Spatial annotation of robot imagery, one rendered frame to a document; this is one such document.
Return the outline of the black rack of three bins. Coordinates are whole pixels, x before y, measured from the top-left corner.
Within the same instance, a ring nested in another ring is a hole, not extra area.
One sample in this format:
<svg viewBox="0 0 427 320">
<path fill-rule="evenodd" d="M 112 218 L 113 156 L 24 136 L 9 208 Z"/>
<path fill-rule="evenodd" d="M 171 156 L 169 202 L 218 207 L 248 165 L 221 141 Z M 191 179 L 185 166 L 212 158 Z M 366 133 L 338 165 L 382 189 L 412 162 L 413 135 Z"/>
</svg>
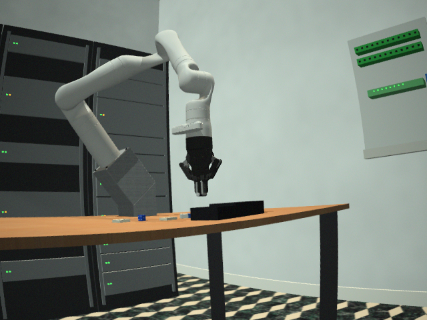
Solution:
<svg viewBox="0 0 427 320">
<path fill-rule="evenodd" d="M 219 221 L 262 213 L 264 201 L 218 203 L 209 204 L 209 207 L 190 208 L 191 221 Z"/>
</svg>

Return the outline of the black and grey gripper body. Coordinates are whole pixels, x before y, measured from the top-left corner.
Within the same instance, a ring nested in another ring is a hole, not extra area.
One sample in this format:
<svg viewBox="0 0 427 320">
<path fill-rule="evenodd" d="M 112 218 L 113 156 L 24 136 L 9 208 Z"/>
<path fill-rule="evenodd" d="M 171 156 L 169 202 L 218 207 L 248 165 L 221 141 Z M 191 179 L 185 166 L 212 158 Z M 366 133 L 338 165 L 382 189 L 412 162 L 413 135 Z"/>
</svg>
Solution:
<svg viewBox="0 0 427 320">
<path fill-rule="evenodd" d="M 191 166 L 190 158 L 195 157 L 196 170 L 199 170 L 199 156 L 203 156 L 204 169 L 207 169 L 212 162 L 211 158 L 214 156 L 212 151 L 213 143 L 212 137 L 196 136 L 188 137 L 186 142 L 186 160 Z"/>
</svg>

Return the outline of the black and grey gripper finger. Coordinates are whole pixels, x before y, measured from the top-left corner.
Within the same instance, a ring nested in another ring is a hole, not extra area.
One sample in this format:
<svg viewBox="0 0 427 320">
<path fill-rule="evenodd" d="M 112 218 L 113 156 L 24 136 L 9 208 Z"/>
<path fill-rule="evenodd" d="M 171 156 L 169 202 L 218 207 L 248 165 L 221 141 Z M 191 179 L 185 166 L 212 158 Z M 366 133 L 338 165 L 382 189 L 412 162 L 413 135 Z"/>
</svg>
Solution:
<svg viewBox="0 0 427 320">
<path fill-rule="evenodd" d="M 216 175 L 220 165 L 222 164 L 222 160 L 218 159 L 214 156 L 211 158 L 211 167 L 210 169 L 204 169 L 203 156 L 199 156 L 199 172 L 200 172 L 200 187 L 201 187 L 201 195 L 207 195 L 208 193 L 208 180 L 213 179 Z"/>
<path fill-rule="evenodd" d="M 187 162 L 187 160 L 185 160 L 183 163 L 179 163 L 179 166 L 181 167 L 185 176 L 189 180 L 194 181 L 195 193 L 201 193 L 200 172 L 199 170 L 196 170 L 195 157 L 191 157 L 190 161 L 191 161 L 191 169 L 189 168 L 189 163 Z"/>
</svg>

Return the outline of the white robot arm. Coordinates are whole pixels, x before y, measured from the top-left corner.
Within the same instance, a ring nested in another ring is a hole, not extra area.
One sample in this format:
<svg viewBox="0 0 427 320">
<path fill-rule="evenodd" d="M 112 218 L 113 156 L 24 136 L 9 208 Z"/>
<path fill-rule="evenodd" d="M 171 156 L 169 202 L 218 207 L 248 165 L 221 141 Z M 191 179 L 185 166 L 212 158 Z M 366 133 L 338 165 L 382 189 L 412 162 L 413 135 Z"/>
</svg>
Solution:
<svg viewBox="0 0 427 320">
<path fill-rule="evenodd" d="M 199 71 L 196 62 L 178 39 L 179 36 L 173 30 L 161 31 L 155 36 L 157 53 L 147 57 L 119 56 L 57 90 L 57 106 L 101 168 L 114 161 L 120 152 L 84 100 L 167 61 L 171 62 L 178 75 L 179 88 L 186 93 L 199 94 L 200 99 L 186 103 L 186 124 L 173 127 L 172 135 L 185 134 L 185 138 L 212 137 L 210 103 L 214 78 L 208 72 Z"/>
</svg>

